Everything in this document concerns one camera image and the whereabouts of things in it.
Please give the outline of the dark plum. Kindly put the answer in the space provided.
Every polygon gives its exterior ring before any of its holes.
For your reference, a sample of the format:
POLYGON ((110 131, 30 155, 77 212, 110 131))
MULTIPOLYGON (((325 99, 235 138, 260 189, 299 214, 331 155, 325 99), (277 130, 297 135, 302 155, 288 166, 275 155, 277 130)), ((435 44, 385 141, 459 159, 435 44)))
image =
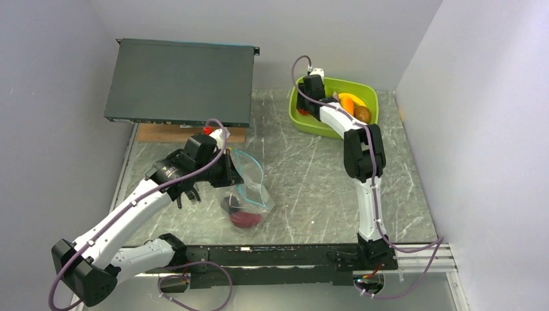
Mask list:
POLYGON ((235 196, 226 196, 221 200, 221 208, 228 214, 237 213, 241 210, 241 205, 235 196))

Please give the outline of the clear zip top bag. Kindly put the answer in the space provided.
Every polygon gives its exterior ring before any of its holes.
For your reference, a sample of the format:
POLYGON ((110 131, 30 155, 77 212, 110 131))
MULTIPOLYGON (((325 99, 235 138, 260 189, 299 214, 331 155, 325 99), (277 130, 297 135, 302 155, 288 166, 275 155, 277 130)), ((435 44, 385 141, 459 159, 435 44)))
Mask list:
MULTIPOLYGON (((268 216, 275 207, 275 202, 264 184, 265 173, 263 171, 263 166, 247 152, 242 150, 232 150, 232 152, 234 162, 237 163, 240 168, 244 183, 219 189, 218 199, 220 207, 221 200, 224 197, 235 196, 241 205, 240 211, 260 214, 263 217, 263 222, 266 216, 268 216)), ((226 214, 227 219, 230 222, 229 215, 223 209, 222 211, 226 214)))

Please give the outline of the purple sweet potato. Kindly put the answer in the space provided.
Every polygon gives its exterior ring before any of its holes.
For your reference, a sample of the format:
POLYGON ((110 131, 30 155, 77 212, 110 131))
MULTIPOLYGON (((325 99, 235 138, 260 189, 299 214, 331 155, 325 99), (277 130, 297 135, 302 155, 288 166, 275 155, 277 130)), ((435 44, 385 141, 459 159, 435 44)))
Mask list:
POLYGON ((229 215, 230 222, 237 228, 250 229, 256 227, 263 220, 262 215, 238 211, 229 215))

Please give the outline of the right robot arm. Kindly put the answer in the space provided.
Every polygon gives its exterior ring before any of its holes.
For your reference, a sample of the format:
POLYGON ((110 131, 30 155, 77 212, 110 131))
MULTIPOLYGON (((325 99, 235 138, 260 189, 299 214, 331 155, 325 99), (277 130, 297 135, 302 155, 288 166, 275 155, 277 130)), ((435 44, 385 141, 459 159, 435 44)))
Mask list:
POLYGON ((343 138, 344 168, 353 179, 359 207, 357 261, 363 268, 372 269, 389 252, 379 211, 379 180, 386 163, 379 127, 357 120, 334 98, 326 97, 320 75, 307 75, 302 84, 297 91, 305 110, 343 138))

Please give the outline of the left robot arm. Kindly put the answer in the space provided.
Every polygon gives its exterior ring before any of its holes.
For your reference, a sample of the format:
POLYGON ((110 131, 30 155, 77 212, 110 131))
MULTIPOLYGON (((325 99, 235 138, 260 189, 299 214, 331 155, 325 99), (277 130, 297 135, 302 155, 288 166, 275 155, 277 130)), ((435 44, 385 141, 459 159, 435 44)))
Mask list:
POLYGON ((78 297, 67 306, 101 303, 122 282, 148 270, 181 270, 188 262, 187 246, 171 233, 163 234, 137 248, 124 249, 124 243, 149 218, 180 203, 186 196, 200 202, 196 183, 214 188, 242 183, 227 150, 229 131, 198 133, 164 159, 157 161, 139 181, 133 192, 92 229, 73 241, 60 239, 51 249, 56 277, 49 288, 48 306, 58 310, 54 296, 63 283, 78 297))

